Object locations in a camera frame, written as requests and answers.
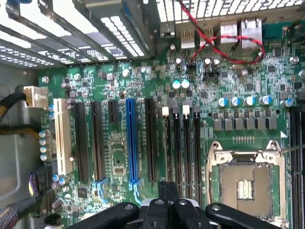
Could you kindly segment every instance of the pcie slot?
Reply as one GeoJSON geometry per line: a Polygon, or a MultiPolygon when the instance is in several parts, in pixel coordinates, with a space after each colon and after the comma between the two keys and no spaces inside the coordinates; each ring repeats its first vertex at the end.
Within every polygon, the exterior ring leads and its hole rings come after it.
{"type": "Polygon", "coordinates": [[[157,181],[157,153],[156,153],[156,119],[153,98],[145,99],[146,151],[148,177],[150,182],[157,181]]]}
{"type": "Polygon", "coordinates": [[[135,99],[126,99],[126,129],[129,161],[129,181],[130,184],[134,185],[139,181],[139,152],[135,99]]]}
{"type": "Polygon", "coordinates": [[[102,123],[102,105],[101,102],[91,102],[91,120],[92,120],[92,147],[95,180],[104,180],[105,177],[105,159],[103,148],[103,123],[102,123]]]}
{"type": "Polygon", "coordinates": [[[165,135],[165,147],[166,147],[166,160],[167,160],[167,176],[168,181],[173,181],[173,162],[172,162],[172,133],[171,133],[171,121],[169,116],[164,117],[164,132],[165,135]]]}
{"type": "Polygon", "coordinates": [[[75,104],[75,134],[78,173],[80,180],[89,178],[85,103],[75,104]]]}
{"type": "Polygon", "coordinates": [[[65,99],[54,99],[56,154],[59,175],[72,172],[70,116],[65,99]]]}
{"type": "MultiPolygon", "coordinates": [[[[300,146],[304,140],[304,114],[296,107],[290,108],[290,147],[300,146]]],[[[302,149],[291,152],[291,192],[293,228],[304,228],[303,198],[302,198],[302,149]]]]}
{"type": "Polygon", "coordinates": [[[184,159],[185,159],[185,187],[186,197],[192,198],[192,152],[191,152],[191,135],[190,135],[190,117],[183,115],[183,132],[184,132],[184,159]]]}
{"type": "Polygon", "coordinates": [[[200,116],[194,113],[194,181],[195,181],[195,196],[199,206],[202,206],[201,195],[201,163],[200,163],[200,116]]]}
{"type": "Polygon", "coordinates": [[[182,163],[182,155],[181,155],[181,135],[180,135],[180,116],[178,113],[173,114],[173,128],[174,128],[174,148],[175,148],[175,180],[178,186],[179,196],[182,197],[183,195],[183,181],[182,181],[182,170],[181,170],[181,163],[182,163]]]}

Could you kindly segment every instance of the small connector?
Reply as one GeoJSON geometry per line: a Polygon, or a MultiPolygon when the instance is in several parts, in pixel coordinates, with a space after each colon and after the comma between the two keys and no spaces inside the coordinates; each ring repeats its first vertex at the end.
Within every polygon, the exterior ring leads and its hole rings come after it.
{"type": "Polygon", "coordinates": [[[24,103],[28,108],[46,108],[48,107],[48,90],[43,87],[26,86],[23,87],[23,92],[27,99],[24,103]]]}

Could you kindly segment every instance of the ram slot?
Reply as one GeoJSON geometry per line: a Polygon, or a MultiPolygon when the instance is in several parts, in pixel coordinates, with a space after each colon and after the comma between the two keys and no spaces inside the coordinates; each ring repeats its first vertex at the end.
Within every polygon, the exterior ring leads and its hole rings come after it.
{"type": "MultiPolygon", "coordinates": [[[[305,117],[297,107],[289,109],[290,113],[290,147],[300,146],[304,142],[305,117]]],[[[292,191],[292,215],[293,227],[303,229],[304,204],[303,204],[303,181],[302,181],[302,153],[303,149],[291,151],[291,191],[292,191]]]]}
{"type": "Polygon", "coordinates": [[[194,113],[194,182],[197,202],[202,206],[201,195],[201,163],[200,163],[200,116],[194,113]]]}
{"type": "Polygon", "coordinates": [[[95,180],[104,180],[105,159],[103,147],[103,123],[101,102],[91,102],[91,121],[92,121],[92,147],[95,180]]]}
{"type": "Polygon", "coordinates": [[[179,196],[183,195],[183,181],[182,181],[182,155],[181,155],[181,128],[179,113],[173,114],[173,127],[174,127],[174,148],[175,148],[175,180],[178,186],[179,196]]]}
{"type": "Polygon", "coordinates": [[[164,117],[163,121],[165,135],[165,158],[167,162],[167,180],[173,181],[173,160],[172,160],[172,132],[171,132],[171,120],[164,117]]]}
{"type": "Polygon", "coordinates": [[[88,180],[88,148],[85,103],[75,104],[75,134],[78,173],[80,180],[88,180]]]}
{"type": "Polygon", "coordinates": [[[130,184],[134,185],[139,181],[139,152],[135,99],[126,99],[126,129],[129,161],[129,182],[130,184]]]}
{"type": "Polygon", "coordinates": [[[150,182],[157,181],[157,152],[156,152],[156,115],[153,98],[145,99],[146,151],[148,177],[150,182]]]}

